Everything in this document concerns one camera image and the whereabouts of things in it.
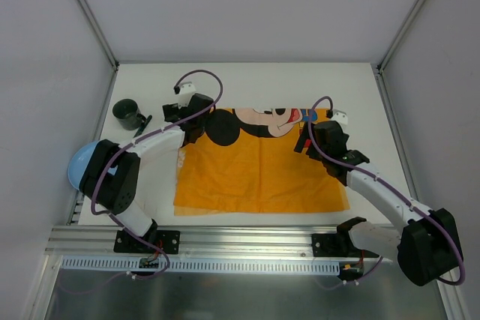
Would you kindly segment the gold fork green handle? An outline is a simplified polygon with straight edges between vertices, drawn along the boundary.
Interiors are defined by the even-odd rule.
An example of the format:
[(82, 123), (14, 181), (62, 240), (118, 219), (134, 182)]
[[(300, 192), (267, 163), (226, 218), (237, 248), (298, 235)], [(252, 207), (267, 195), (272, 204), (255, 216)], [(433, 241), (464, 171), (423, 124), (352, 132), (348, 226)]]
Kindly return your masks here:
[(149, 125), (151, 120), (152, 120), (152, 115), (149, 115), (148, 117), (146, 117), (144, 119), (143, 123), (140, 125), (140, 127), (135, 132), (134, 138), (143, 134), (143, 132), (145, 131), (145, 129), (147, 128), (147, 126)]

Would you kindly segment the orange cartoon cloth placemat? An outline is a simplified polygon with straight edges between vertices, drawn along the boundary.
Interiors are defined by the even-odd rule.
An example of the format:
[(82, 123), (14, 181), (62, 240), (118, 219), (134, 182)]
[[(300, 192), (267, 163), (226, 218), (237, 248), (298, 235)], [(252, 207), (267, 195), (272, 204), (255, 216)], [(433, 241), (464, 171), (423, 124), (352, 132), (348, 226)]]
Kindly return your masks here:
[(310, 159), (304, 126), (326, 109), (216, 109), (205, 132), (178, 153), (176, 216), (225, 213), (312, 214), (345, 211), (344, 185)]

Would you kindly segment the dark green mug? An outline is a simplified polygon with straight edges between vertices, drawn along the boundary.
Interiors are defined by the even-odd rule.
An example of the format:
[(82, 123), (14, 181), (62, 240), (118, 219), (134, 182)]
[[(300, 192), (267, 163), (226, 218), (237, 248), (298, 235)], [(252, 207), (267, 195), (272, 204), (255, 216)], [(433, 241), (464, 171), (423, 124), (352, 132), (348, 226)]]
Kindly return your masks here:
[(136, 130), (144, 125), (146, 117), (135, 100), (126, 98), (114, 104), (112, 113), (125, 130)]

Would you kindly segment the light blue plate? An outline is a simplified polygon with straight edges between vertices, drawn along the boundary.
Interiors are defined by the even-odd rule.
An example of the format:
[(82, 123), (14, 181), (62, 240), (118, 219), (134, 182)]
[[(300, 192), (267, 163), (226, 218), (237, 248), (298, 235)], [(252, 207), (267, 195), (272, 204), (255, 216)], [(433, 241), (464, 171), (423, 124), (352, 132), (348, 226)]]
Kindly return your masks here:
[(68, 180), (72, 187), (76, 190), (80, 189), (80, 182), (84, 176), (97, 144), (98, 141), (94, 141), (81, 147), (81, 149), (75, 153), (68, 164)]

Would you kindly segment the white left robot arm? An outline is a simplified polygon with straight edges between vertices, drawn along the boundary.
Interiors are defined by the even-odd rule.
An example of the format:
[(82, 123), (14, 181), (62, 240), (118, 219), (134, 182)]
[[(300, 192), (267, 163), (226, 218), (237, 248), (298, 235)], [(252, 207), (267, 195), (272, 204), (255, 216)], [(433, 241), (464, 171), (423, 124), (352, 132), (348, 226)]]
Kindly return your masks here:
[(155, 248), (157, 223), (136, 201), (142, 167), (169, 152), (194, 143), (205, 131), (206, 119), (217, 100), (192, 94), (185, 103), (163, 106), (166, 125), (131, 141), (101, 140), (85, 149), (88, 163), (78, 181), (78, 190), (90, 199), (92, 214), (107, 215), (130, 235), (141, 253)]

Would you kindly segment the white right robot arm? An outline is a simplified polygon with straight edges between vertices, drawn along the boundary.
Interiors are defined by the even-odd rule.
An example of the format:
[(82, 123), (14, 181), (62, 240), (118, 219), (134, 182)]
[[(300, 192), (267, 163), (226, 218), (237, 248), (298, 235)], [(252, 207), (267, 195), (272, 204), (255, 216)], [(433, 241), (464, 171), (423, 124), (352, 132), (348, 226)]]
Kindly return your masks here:
[(338, 227), (343, 233), (335, 239), (337, 251), (350, 257), (367, 250), (396, 261), (417, 286), (434, 280), (450, 286), (463, 284), (466, 270), (453, 215), (405, 196), (363, 153), (348, 149), (348, 138), (336, 121), (307, 122), (294, 150), (320, 161), (331, 177), (368, 200), (394, 229), (359, 217), (351, 219)]

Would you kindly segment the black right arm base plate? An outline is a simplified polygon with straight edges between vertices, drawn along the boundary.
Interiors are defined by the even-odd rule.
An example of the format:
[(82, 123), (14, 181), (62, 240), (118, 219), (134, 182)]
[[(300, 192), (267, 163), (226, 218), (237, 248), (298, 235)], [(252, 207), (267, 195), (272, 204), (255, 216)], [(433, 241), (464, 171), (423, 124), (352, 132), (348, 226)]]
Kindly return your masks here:
[(352, 242), (339, 234), (316, 233), (311, 237), (311, 248), (315, 258), (367, 258), (375, 259), (379, 256), (368, 250), (360, 250)]

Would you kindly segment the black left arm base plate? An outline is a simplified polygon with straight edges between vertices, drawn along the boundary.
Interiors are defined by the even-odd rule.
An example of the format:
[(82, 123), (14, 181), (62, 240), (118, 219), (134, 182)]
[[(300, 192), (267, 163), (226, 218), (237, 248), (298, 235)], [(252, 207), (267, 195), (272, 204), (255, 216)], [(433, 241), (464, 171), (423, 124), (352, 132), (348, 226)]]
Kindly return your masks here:
[(125, 230), (117, 231), (115, 243), (113, 246), (114, 253), (155, 253), (152, 247), (146, 243), (156, 246), (163, 250), (166, 254), (178, 254), (180, 245), (181, 232), (176, 230), (156, 230), (152, 232), (143, 242), (138, 241)]

